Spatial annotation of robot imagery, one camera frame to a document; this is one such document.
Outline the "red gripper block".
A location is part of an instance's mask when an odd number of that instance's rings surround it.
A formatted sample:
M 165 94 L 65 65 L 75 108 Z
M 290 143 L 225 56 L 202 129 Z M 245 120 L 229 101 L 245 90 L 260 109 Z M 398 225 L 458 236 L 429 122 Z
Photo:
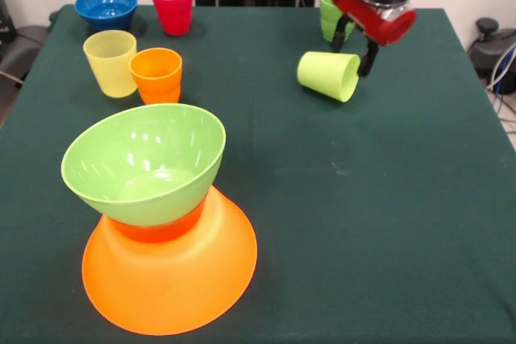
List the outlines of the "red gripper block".
M 366 77 L 371 72 L 379 47 L 396 43 L 417 18 L 417 12 L 407 2 L 399 6 L 381 6 L 364 0 L 331 1 L 342 14 L 331 40 L 333 52 L 342 49 L 348 38 L 348 26 L 352 23 L 368 37 L 367 51 L 357 69 L 358 77 Z

